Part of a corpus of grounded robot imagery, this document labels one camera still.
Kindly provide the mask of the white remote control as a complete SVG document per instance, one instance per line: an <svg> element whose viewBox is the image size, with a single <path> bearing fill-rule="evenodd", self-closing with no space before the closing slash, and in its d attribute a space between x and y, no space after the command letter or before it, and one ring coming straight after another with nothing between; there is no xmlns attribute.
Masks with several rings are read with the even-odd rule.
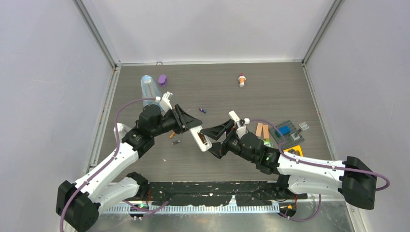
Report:
<svg viewBox="0 0 410 232"><path fill-rule="evenodd" d="M201 133L202 126L191 128L189 131L202 152L208 151L212 147L212 143L206 135Z"/></svg>

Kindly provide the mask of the black AAA battery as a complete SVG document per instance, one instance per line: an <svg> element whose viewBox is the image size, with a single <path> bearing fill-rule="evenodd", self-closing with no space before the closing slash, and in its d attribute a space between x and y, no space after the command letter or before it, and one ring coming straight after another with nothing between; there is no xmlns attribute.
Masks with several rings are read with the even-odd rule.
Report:
<svg viewBox="0 0 410 232"><path fill-rule="evenodd" d="M205 136L201 132L198 133L198 136L200 137L203 144L207 143Z"/></svg>
<svg viewBox="0 0 410 232"><path fill-rule="evenodd" d="M174 142L171 142L171 145L176 145L176 144L178 144L178 143L180 143L181 142L181 140L176 140L176 141L174 141Z"/></svg>

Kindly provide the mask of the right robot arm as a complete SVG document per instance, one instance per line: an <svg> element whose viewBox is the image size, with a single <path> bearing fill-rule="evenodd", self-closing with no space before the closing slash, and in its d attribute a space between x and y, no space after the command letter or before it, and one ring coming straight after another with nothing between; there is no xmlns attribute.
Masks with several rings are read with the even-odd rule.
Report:
<svg viewBox="0 0 410 232"><path fill-rule="evenodd" d="M375 207L377 177L356 157L321 160L280 151L266 146L245 127L237 128L232 119L200 130L199 136L215 140L207 151L219 159L232 152L255 164L264 174L277 174L276 192L282 198L322 194L342 197L347 203L365 210Z"/></svg>

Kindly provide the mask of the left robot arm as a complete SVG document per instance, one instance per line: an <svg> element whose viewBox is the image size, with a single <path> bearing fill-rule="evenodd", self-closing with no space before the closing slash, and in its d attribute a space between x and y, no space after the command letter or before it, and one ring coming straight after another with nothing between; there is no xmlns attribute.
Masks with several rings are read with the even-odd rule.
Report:
<svg viewBox="0 0 410 232"><path fill-rule="evenodd" d="M68 223L79 232L90 229L107 198L102 192L125 168L139 160L155 144L155 137L173 131L177 134L202 125L202 121L186 113L178 104L162 114L160 107L145 106L136 125L123 137L117 135L117 146L92 171L74 182L65 180L57 191L56 213L60 216L59 230Z"/></svg>

